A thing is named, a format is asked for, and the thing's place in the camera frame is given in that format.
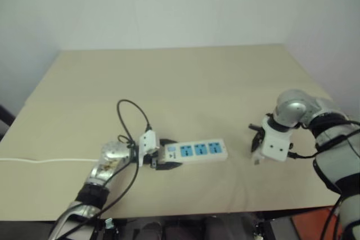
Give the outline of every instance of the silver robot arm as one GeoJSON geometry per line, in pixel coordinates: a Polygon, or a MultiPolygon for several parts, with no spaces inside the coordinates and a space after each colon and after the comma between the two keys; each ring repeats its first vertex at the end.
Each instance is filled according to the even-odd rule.
{"type": "Polygon", "coordinates": [[[341,194],[340,221],[343,239],[360,240],[360,127],[330,100],[309,96],[297,89],[283,92],[272,114],[257,131],[251,150],[255,164],[263,158],[285,161],[312,158],[318,176],[330,190],[341,194]],[[309,129],[316,139],[317,152],[301,156],[289,152],[294,129],[309,129]]]}
{"type": "MultiPolygon", "coordinates": [[[[131,161],[131,149],[122,142],[109,142],[102,148],[101,157],[91,170],[83,188],[69,208],[58,218],[49,236],[56,240],[86,219],[90,219],[103,208],[109,195],[110,180],[131,161]]],[[[96,234],[96,222],[83,226],[69,239],[89,240],[96,234]]]]}

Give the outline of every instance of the beige tabletop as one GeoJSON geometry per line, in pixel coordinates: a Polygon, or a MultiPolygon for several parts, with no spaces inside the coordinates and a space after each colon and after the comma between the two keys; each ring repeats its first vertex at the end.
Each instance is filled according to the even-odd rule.
{"type": "MultiPolygon", "coordinates": [[[[311,160],[251,162],[253,131],[289,88],[328,97],[282,46],[62,52],[0,143],[0,157],[97,159],[124,134],[116,102],[147,113],[161,138],[223,138],[228,160],[170,171],[142,167],[129,193],[103,217],[295,209],[333,204],[311,160]]],[[[145,122],[122,107],[135,138],[145,122]]],[[[314,139],[294,132],[294,151],[313,153],[314,139]]],[[[0,162],[0,220],[55,220],[73,201],[93,164],[0,162]]],[[[109,200],[134,166],[114,180],[109,200]]]]}

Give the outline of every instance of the floor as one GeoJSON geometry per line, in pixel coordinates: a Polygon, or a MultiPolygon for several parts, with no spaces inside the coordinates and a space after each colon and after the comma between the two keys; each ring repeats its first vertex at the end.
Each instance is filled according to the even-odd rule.
{"type": "MultiPolygon", "coordinates": [[[[296,215],[292,217],[292,221],[298,231],[301,239],[306,240],[318,240],[321,235],[323,225],[330,213],[330,209],[321,209],[317,211],[311,211],[296,215]]],[[[333,239],[333,232],[336,223],[336,216],[332,216],[328,229],[325,234],[325,240],[333,239]]],[[[337,232],[337,238],[339,239],[343,230],[341,224],[339,224],[339,229],[337,232]]]]}
{"type": "MultiPolygon", "coordinates": [[[[256,216],[249,213],[221,214],[216,217],[223,220],[226,230],[231,232],[233,239],[253,240],[255,224],[259,221],[256,216]]],[[[160,222],[166,226],[187,226],[194,235],[200,230],[199,224],[204,220],[204,215],[153,217],[129,219],[126,227],[120,229],[120,239],[132,240],[134,234],[150,222],[160,222]]],[[[46,240],[51,228],[51,223],[43,222],[0,222],[1,240],[46,240]]],[[[289,218],[281,218],[271,222],[277,240],[297,240],[298,235],[289,218]]]]}

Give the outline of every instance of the power strip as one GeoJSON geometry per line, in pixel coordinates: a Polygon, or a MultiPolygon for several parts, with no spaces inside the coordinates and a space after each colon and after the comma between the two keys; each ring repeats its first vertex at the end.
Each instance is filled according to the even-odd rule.
{"type": "Polygon", "coordinates": [[[227,156],[226,146],[222,139],[172,143],[166,144],[159,150],[158,163],[196,164],[223,161],[227,159],[227,156]]]}

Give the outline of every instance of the black cable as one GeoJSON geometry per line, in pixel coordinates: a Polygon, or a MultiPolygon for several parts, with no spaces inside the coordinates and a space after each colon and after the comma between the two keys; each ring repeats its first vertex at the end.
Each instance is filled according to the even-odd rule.
{"type": "Polygon", "coordinates": [[[334,225],[334,231],[332,233],[332,240],[338,240],[338,231],[339,231],[340,215],[336,217],[336,222],[334,225]]]}
{"type": "Polygon", "coordinates": [[[324,240],[325,234],[326,234],[326,231],[327,231],[327,227],[329,227],[330,220],[331,220],[333,214],[335,213],[335,210],[340,205],[342,199],[343,199],[343,197],[340,195],[340,197],[337,199],[336,203],[332,207],[330,213],[328,214],[327,219],[326,219],[326,221],[324,223],[324,227],[322,228],[320,240],[324,240]]]}
{"type": "Polygon", "coordinates": [[[131,142],[134,142],[134,140],[133,140],[133,138],[132,138],[132,136],[131,136],[128,128],[126,127],[126,125],[125,125],[125,123],[124,123],[124,120],[123,120],[123,118],[122,118],[122,115],[121,115],[121,113],[120,113],[120,104],[121,104],[122,102],[128,102],[128,103],[134,105],[136,108],[139,109],[139,111],[142,113],[142,115],[144,116],[144,118],[145,118],[145,120],[146,120],[146,130],[151,129],[151,125],[150,125],[150,122],[149,122],[146,114],[144,113],[144,111],[143,111],[143,110],[139,107],[139,105],[137,105],[135,102],[132,102],[132,101],[130,101],[130,100],[128,100],[128,99],[121,99],[120,101],[118,101],[118,103],[116,104],[116,111],[118,112],[119,120],[120,120],[120,122],[121,122],[121,124],[122,124],[122,126],[123,126],[123,128],[124,128],[124,130],[125,130],[125,132],[126,132],[126,135],[127,135],[128,138],[130,139],[130,141],[131,141],[131,142]]]}
{"type": "Polygon", "coordinates": [[[311,124],[310,123],[309,126],[305,126],[304,124],[302,124],[301,127],[303,129],[313,129],[313,128],[316,128],[318,126],[322,126],[322,125],[326,125],[326,124],[333,124],[334,126],[353,124],[353,125],[360,126],[360,122],[354,121],[354,120],[325,120],[325,121],[317,122],[316,124],[311,124]]]}
{"type": "Polygon", "coordinates": [[[355,151],[354,147],[352,146],[351,142],[349,141],[349,139],[346,138],[346,140],[348,141],[348,144],[350,145],[350,148],[352,149],[352,151],[354,152],[354,154],[357,155],[358,158],[360,159],[360,155],[359,155],[358,153],[356,153],[356,151],[355,151]]]}
{"type": "Polygon", "coordinates": [[[130,139],[126,136],[123,136],[123,135],[118,135],[118,141],[120,143],[129,143],[130,142],[130,139]]]}
{"type": "Polygon", "coordinates": [[[356,135],[356,134],[358,134],[358,133],[360,133],[360,129],[357,129],[357,130],[354,130],[353,132],[350,132],[348,135],[346,135],[345,137],[346,137],[346,139],[348,139],[348,138],[350,138],[350,137],[352,137],[352,136],[354,136],[354,135],[356,135]]]}
{"type": "Polygon", "coordinates": [[[316,157],[317,154],[319,154],[319,152],[316,152],[315,154],[312,154],[311,156],[302,156],[295,152],[288,152],[287,156],[291,159],[312,159],[313,157],[316,157]]]}

